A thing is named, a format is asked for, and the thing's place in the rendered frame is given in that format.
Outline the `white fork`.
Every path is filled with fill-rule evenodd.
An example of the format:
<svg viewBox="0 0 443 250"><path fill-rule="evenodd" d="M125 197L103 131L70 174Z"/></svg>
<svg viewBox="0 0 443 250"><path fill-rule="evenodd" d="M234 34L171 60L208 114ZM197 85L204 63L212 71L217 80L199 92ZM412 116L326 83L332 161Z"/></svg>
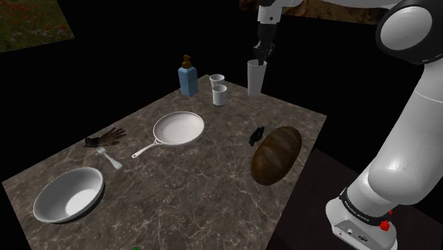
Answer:
<svg viewBox="0 0 443 250"><path fill-rule="evenodd" d="M122 168L122 164L120 163L120 162L118 162L118 161L116 161L115 159L113 159L111 156L109 156L107 153L106 153L106 149L105 148L103 148L103 147L97 147L96 148L96 151L97 151L97 153L98 154L101 154L101 155L103 155L104 157L106 157L108 160L109 160L109 162L115 167L115 169L121 169Z"/></svg>

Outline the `blue soap dispenser bottle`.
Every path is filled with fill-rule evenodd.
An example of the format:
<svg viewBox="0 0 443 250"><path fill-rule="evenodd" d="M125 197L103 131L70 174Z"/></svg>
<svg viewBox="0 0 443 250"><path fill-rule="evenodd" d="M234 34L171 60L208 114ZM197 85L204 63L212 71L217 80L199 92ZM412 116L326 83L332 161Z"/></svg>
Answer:
<svg viewBox="0 0 443 250"><path fill-rule="evenodd" d="M197 69L192 66L189 55L183 55L181 67L177 70L183 95L192 97L198 93Z"/></svg>

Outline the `brown landscape wall picture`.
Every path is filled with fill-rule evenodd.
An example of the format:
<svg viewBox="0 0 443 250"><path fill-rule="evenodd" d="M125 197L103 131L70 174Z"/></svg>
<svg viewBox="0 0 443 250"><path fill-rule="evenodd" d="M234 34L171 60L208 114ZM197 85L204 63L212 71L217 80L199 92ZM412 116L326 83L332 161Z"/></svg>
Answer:
<svg viewBox="0 0 443 250"><path fill-rule="evenodd" d="M276 25L285 15L377 24L389 6L370 8L371 0L239 0L239 8L257 10L261 25Z"/></svg>

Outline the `flower meadow wall picture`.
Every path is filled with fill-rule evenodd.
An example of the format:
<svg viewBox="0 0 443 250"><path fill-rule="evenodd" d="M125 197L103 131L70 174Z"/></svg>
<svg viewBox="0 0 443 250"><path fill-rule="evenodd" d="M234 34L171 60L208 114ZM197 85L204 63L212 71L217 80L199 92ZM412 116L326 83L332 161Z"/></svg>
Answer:
<svg viewBox="0 0 443 250"><path fill-rule="evenodd" d="M0 53L74 38L57 0L0 0Z"/></svg>

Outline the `white bowl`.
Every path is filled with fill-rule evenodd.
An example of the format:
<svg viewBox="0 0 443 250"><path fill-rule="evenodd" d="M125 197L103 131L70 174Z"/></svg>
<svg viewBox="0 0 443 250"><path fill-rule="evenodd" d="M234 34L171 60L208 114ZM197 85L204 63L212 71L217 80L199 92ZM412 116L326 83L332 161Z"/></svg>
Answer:
<svg viewBox="0 0 443 250"><path fill-rule="evenodd" d="M45 223L70 221L88 210L103 188L103 175L96 168L69 170L40 191L33 204L33 215Z"/></svg>

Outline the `small dark teal object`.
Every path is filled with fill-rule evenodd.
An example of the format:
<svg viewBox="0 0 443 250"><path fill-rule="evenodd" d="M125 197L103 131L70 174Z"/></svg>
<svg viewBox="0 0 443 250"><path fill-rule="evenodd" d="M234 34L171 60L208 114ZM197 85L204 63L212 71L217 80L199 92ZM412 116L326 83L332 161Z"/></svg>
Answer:
<svg viewBox="0 0 443 250"><path fill-rule="evenodd" d="M258 142L261 140L261 138L263 137L263 133L264 133L264 127L258 127L250 136L249 139L249 144L250 146L254 146L255 142Z"/></svg>

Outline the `white frying pan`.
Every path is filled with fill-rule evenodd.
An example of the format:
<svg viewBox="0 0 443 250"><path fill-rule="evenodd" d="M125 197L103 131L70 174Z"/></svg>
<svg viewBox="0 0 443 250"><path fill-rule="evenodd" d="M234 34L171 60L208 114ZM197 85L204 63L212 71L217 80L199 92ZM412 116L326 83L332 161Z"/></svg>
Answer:
<svg viewBox="0 0 443 250"><path fill-rule="evenodd" d="M154 142L136 151L132 158L139 157L154 146L180 147L194 143L204 131L204 120L193 112L173 112L161 117L153 127Z"/></svg>

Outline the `dark robot stand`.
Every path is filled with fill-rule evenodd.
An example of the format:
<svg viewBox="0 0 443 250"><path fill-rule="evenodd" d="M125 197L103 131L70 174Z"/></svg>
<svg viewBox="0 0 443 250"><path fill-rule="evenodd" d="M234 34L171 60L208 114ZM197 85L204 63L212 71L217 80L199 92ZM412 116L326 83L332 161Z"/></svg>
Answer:
<svg viewBox="0 0 443 250"><path fill-rule="evenodd" d="M358 176L314 150L295 184L266 250L355 250L332 233L328 201ZM412 206L393 209L398 250L443 250L443 224Z"/></svg>

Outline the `brown bread loaf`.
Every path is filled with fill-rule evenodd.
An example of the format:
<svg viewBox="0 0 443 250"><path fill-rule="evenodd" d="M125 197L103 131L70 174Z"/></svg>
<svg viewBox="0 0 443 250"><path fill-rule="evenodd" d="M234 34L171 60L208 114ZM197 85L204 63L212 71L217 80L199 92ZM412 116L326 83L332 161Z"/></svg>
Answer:
<svg viewBox="0 0 443 250"><path fill-rule="evenodd" d="M300 132L291 126L271 131L256 149L251 160L251 176L260 185L282 180L294 165L302 148Z"/></svg>

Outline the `brown hand figure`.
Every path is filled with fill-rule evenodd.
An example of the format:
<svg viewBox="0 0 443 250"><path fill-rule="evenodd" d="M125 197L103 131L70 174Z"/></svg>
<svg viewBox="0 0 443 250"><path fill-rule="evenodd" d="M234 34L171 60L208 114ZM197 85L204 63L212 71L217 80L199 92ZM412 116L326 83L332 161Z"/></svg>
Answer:
<svg viewBox="0 0 443 250"><path fill-rule="evenodd" d="M124 129L113 128L100 137L85 138L84 147L98 148L103 146L115 146L120 143L120 139L126 136Z"/></svg>

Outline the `tall white cup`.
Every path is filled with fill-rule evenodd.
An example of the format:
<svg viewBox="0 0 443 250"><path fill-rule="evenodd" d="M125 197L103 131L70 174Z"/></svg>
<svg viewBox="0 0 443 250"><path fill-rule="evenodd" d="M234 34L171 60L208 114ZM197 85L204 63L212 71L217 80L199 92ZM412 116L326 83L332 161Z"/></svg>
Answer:
<svg viewBox="0 0 443 250"><path fill-rule="evenodd" d="M266 61L262 65L259 64L257 59L247 62L248 96L259 96L261 94L266 68Z"/></svg>

